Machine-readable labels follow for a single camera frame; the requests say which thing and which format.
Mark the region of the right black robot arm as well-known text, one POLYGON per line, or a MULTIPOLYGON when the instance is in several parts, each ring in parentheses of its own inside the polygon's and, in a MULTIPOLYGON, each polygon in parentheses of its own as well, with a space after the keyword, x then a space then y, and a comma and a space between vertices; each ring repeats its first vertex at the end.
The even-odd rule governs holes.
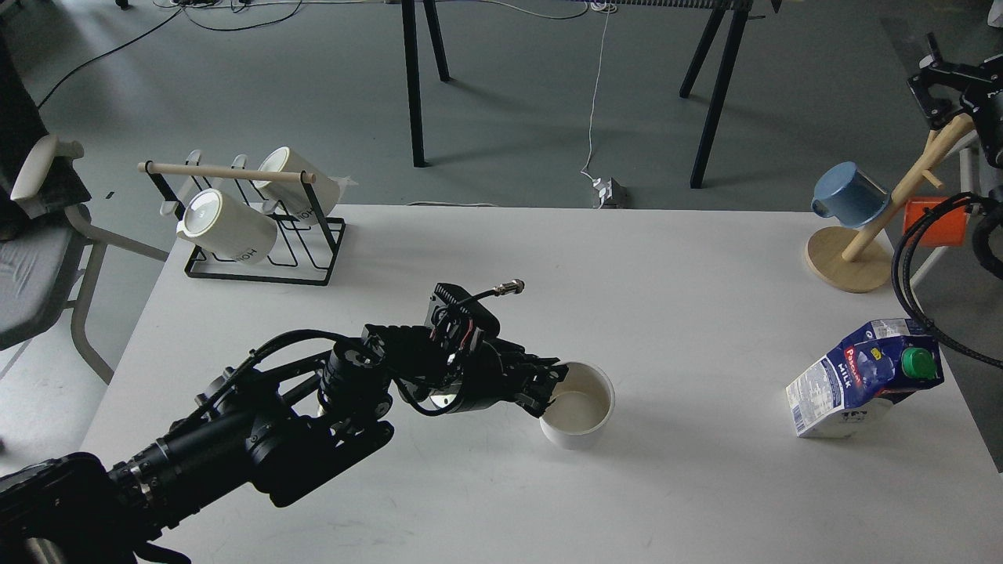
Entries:
MULTIPOLYGON (((920 164, 920 178, 937 185, 932 174, 945 157, 934 154, 935 142, 946 142, 947 150, 961 149, 963 163, 972 156, 969 146, 977 143, 986 165, 1001 170, 1002 110, 1001 57, 995 55, 974 65, 943 59, 934 33, 925 36, 929 54, 917 74, 907 79, 907 85, 923 110, 930 126, 925 144, 928 164, 920 164)), ((995 277, 1001 277, 1001 257, 992 250, 990 237, 1001 228, 1001 188, 991 188, 986 195, 964 190, 950 197, 922 197, 918 202, 907 200, 903 236, 893 251, 892 285, 900 306, 918 322, 921 328, 939 343, 974 360, 1001 368, 999 358, 985 356, 946 335, 923 310, 907 279, 912 272, 912 259, 917 247, 936 251, 959 246, 967 232, 968 217, 975 213, 980 220, 973 228, 971 246, 977 262, 995 277)))

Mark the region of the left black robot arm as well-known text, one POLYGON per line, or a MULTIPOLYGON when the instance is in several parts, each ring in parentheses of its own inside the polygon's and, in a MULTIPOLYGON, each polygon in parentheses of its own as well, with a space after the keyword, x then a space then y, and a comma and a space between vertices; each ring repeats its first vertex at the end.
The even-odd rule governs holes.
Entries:
POLYGON ((420 414, 511 401, 541 417, 569 368, 498 338, 479 294, 436 285, 422 325, 366 325, 361 336, 293 330, 254 349, 197 397, 197 408, 113 468, 90 453, 2 478, 4 563, 186 563, 155 545, 244 484, 283 508, 386 446, 389 392, 420 414))

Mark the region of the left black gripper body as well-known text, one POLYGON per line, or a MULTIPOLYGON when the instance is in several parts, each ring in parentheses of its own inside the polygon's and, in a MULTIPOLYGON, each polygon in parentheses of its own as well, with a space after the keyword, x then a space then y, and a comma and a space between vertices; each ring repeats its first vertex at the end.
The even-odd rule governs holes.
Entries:
POLYGON ((483 410, 498 401, 526 408, 527 376, 517 368, 524 349, 498 340, 498 318, 480 303, 523 290, 523 282, 504 282, 470 294, 440 282, 422 325, 367 324, 362 342, 419 413, 483 410))

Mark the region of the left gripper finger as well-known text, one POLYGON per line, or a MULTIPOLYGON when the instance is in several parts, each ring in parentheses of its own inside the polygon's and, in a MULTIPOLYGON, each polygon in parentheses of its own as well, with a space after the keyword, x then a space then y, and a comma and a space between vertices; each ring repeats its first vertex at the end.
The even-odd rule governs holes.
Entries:
POLYGON ((556 386, 565 381, 565 374, 544 374, 534 376, 519 391, 513 394, 513 403, 522 407, 531 417, 540 418, 552 404, 556 386))
POLYGON ((520 354, 513 361, 513 373, 525 382, 560 382, 567 377, 566 364, 556 357, 540 357, 534 354, 520 354))

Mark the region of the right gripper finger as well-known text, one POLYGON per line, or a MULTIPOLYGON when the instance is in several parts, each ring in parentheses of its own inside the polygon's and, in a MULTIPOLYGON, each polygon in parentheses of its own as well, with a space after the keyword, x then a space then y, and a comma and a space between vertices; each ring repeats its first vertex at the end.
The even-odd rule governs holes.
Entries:
POLYGON ((960 104, 963 89, 949 87, 950 94, 945 96, 934 96, 931 93, 932 86, 914 86, 913 97, 927 122, 931 131, 942 131, 964 110, 960 104))
POLYGON ((964 92, 976 81, 976 68, 943 59, 935 33, 925 35, 928 56, 920 63, 920 70, 907 79, 910 89, 926 90, 932 85, 942 85, 956 92, 964 92))

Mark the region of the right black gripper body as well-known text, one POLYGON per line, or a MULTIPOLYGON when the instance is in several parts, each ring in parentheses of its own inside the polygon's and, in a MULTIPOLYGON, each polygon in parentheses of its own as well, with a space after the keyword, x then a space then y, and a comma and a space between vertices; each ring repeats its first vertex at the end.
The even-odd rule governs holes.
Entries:
POLYGON ((971 115, 985 160, 993 168, 1002 168, 1002 70, 989 67, 988 82, 974 81, 960 98, 971 115))

